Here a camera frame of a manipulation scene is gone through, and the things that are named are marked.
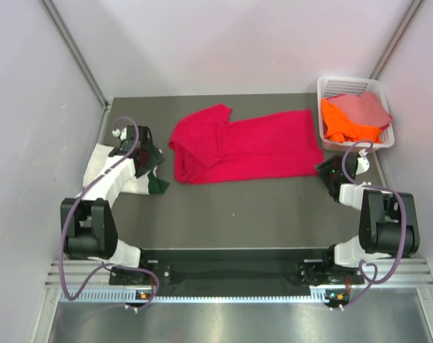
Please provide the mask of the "pink t-shirt in basket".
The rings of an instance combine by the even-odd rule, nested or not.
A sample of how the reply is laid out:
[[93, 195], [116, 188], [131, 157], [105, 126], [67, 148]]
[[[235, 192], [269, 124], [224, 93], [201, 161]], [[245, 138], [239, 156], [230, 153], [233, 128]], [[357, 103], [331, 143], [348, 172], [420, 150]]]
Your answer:
[[340, 108], [355, 124], [385, 129], [392, 123], [392, 117], [379, 97], [369, 91], [361, 95], [340, 94], [327, 101]]

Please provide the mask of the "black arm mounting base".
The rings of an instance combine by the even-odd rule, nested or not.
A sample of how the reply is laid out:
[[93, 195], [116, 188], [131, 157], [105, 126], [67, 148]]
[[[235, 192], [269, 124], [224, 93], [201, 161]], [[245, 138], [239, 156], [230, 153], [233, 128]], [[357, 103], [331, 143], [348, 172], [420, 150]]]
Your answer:
[[245, 279], [363, 284], [357, 269], [334, 264], [329, 248], [145, 249], [143, 262], [165, 285]]

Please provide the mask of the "orange t-shirt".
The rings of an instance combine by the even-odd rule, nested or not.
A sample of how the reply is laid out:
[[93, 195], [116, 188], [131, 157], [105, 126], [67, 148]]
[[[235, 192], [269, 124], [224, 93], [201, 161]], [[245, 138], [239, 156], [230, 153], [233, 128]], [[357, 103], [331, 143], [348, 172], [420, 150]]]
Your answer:
[[327, 128], [324, 133], [325, 139], [337, 143], [365, 139], [377, 144], [381, 142], [381, 129], [375, 126], [355, 124], [337, 105], [329, 103], [325, 98], [321, 100], [321, 113]]

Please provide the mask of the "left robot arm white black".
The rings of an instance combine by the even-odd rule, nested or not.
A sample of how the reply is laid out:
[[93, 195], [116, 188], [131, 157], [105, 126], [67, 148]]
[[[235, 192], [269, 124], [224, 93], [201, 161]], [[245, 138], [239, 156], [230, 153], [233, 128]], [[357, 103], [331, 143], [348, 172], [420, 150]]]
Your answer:
[[143, 251], [120, 240], [112, 207], [120, 194], [164, 194], [169, 184], [156, 175], [164, 158], [147, 126], [128, 125], [112, 133], [116, 147], [98, 144], [87, 165], [83, 192], [60, 206], [63, 253], [126, 266], [134, 283], [145, 282], [150, 267]]

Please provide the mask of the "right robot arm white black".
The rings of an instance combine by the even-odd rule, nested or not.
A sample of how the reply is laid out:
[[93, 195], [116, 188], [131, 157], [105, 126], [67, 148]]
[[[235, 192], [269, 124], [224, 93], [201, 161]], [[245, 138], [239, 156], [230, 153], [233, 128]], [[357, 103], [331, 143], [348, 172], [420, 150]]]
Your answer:
[[360, 211], [358, 234], [349, 241], [329, 248], [329, 260], [321, 265], [322, 276], [331, 283], [347, 275], [347, 268], [358, 267], [360, 260], [373, 262], [397, 255], [402, 230], [402, 213], [391, 191], [370, 189], [370, 183], [359, 185], [348, 178], [369, 170], [368, 158], [351, 153], [346, 159], [335, 154], [317, 165], [319, 178], [331, 198]]

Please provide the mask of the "folded white t-shirt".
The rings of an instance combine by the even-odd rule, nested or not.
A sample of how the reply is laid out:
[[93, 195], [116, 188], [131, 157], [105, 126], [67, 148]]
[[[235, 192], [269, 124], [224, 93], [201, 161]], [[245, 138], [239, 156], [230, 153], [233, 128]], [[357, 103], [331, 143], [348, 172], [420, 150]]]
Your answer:
[[[86, 171], [83, 176], [82, 186], [87, 187], [97, 176], [109, 168], [114, 161], [109, 161], [109, 152], [113, 149], [111, 146], [96, 144], [87, 164]], [[151, 169], [147, 174], [142, 175], [138, 179], [132, 177], [123, 187], [121, 193], [149, 195], [153, 191], [149, 190], [149, 177], [156, 177], [157, 167]]]

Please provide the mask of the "folded dark green t-shirt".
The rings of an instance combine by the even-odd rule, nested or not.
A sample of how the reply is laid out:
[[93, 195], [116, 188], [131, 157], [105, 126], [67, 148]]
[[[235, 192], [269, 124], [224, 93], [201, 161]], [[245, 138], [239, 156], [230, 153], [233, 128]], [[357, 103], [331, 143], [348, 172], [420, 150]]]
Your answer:
[[152, 170], [148, 173], [148, 194], [149, 195], [162, 195], [165, 194], [169, 188], [169, 182], [160, 179], [156, 175], [156, 170]]

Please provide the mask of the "white plastic basket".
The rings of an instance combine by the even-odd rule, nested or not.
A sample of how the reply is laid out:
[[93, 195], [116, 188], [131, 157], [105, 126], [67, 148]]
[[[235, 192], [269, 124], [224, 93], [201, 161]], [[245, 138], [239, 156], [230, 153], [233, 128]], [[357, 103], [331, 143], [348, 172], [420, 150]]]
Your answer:
[[[389, 112], [387, 99], [384, 94], [382, 84], [374, 79], [363, 79], [347, 76], [322, 76], [317, 80], [319, 136], [322, 140], [322, 145], [324, 149], [333, 151], [344, 151], [355, 142], [346, 141], [344, 143], [337, 143], [324, 138], [324, 133], [327, 128], [322, 119], [321, 100], [323, 98], [327, 99], [329, 97], [338, 96], [340, 94], [361, 95], [366, 91], [376, 94], [379, 97], [383, 107]], [[394, 131], [392, 123], [387, 128], [381, 130], [382, 133], [380, 134], [380, 143], [373, 143], [372, 141], [365, 139], [360, 141], [361, 144], [359, 145], [359, 148], [368, 148], [375, 151], [378, 149], [386, 149], [393, 146]]]

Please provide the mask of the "crimson red t-shirt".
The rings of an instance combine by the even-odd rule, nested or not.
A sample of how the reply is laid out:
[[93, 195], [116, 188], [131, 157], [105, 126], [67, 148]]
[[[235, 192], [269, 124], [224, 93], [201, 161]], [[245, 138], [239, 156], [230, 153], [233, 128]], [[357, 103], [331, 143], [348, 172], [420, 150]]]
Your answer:
[[181, 119], [169, 139], [174, 177], [210, 184], [314, 176], [323, 162], [309, 109], [231, 120], [224, 104]]

